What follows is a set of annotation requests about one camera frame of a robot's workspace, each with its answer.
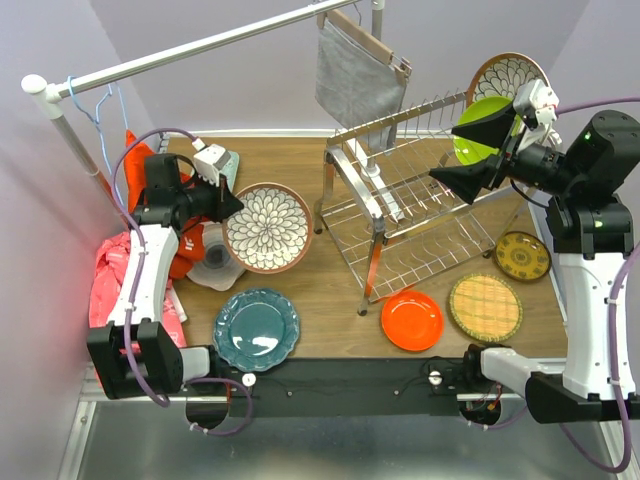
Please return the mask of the large floral plate brown rim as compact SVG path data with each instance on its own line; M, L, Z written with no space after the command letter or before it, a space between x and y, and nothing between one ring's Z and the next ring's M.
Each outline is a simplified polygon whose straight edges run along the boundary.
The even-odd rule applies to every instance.
M485 61L472 77L466 91L466 106L495 96L513 99L518 89L532 80L550 85L547 75L532 58L517 52L498 54Z

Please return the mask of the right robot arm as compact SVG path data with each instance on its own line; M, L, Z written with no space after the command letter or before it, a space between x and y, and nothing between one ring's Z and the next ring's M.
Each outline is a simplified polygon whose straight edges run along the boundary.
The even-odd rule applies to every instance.
M474 392L494 381L508 387L541 424L635 419L623 287L637 252L632 215L617 191L639 161L639 124L617 110L599 111L565 152L527 143L536 127L513 105L456 125L456 137L493 154L431 176L466 203L507 179L549 195L546 223L566 292L565 367L551 374L510 348L486 347L461 365L461 382Z

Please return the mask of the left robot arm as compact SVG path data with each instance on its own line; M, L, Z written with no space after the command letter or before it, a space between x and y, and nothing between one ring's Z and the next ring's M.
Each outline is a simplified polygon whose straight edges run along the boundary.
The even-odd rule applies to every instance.
M221 223L241 211L222 172L230 154L210 145L186 158L153 154L131 215L131 250L123 284L105 325L89 331L87 347L106 396L147 395L162 407L188 382L201 395L222 380L207 347L178 347L162 324L169 270L190 221Z

